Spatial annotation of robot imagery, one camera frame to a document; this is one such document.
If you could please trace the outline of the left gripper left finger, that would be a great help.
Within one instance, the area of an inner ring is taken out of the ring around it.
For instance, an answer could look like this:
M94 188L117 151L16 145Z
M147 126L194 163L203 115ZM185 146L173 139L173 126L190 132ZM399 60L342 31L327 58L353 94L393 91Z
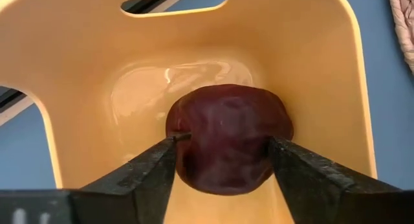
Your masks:
M0 190L0 224L163 224L175 145L168 137L79 189Z

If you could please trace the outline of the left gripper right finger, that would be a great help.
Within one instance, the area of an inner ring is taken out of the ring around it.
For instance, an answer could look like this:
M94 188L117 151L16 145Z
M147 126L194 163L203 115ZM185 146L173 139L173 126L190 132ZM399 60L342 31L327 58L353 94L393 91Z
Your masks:
M414 190L402 190L289 140L269 157L295 224L414 224Z

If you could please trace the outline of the dark red apple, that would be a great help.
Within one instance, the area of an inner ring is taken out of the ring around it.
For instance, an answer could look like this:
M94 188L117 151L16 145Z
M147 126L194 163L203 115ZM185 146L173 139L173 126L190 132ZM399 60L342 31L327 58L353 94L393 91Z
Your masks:
M179 177L198 191L235 196L271 176L268 138L291 140L294 127L277 95L223 84L198 88L172 105L166 135L178 133L191 135L177 143Z

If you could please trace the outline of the yellow plastic bin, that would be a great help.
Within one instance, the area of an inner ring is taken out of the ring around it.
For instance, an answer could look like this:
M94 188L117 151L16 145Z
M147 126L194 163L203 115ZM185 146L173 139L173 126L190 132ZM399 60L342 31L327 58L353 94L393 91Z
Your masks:
M165 136L202 86L272 91L294 141L376 177L362 40L347 0L222 0L130 14L130 0L0 0L0 85L39 107L57 190L0 197L0 224L69 224L63 195Z

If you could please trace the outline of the round woven placemat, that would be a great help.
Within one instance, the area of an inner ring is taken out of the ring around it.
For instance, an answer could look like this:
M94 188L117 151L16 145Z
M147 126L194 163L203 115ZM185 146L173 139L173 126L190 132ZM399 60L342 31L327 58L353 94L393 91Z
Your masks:
M405 62L414 75L414 0L389 0Z

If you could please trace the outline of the black table frame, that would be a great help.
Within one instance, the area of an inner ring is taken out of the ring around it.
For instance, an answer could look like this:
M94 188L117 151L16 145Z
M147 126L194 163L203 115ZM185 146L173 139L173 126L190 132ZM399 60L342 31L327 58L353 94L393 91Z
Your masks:
M25 93L0 86L0 126L33 104L32 99Z

